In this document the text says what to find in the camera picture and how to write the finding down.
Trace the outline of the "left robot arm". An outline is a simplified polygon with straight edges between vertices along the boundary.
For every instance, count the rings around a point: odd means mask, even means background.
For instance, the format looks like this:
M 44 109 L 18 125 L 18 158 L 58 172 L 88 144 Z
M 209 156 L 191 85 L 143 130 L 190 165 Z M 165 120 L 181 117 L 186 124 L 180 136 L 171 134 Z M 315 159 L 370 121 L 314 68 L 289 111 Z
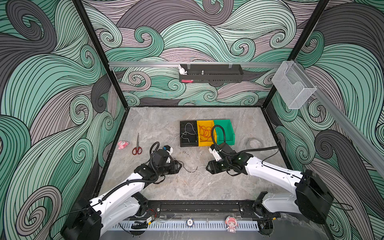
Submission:
M 141 191 L 160 177 L 177 174 L 182 165 L 172 157 L 173 148 L 155 142 L 147 163 L 106 193 L 91 200 L 80 199 L 64 216 L 60 235 L 65 240 L 98 240 L 104 233 L 128 217 L 144 216 L 148 199 Z

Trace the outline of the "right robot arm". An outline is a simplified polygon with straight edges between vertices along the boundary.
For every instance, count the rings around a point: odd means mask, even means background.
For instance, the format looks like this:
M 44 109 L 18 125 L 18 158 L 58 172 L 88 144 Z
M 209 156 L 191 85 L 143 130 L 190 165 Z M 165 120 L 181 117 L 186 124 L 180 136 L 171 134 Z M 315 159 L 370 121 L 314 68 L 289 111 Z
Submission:
M 301 214 L 323 225 L 330 212 L 334 195 L 323 180 L 311 170 L 304 172 L 284 169 L 253 156 L 252 149 L 234 151 L 226 142 L 213 142 L 210 153 L 214 160 L 206 167 L 212 175 L 233 170 L 267 180 L 287 190 L 286 194 L 261 194 L 257 205 L 262 212 Z

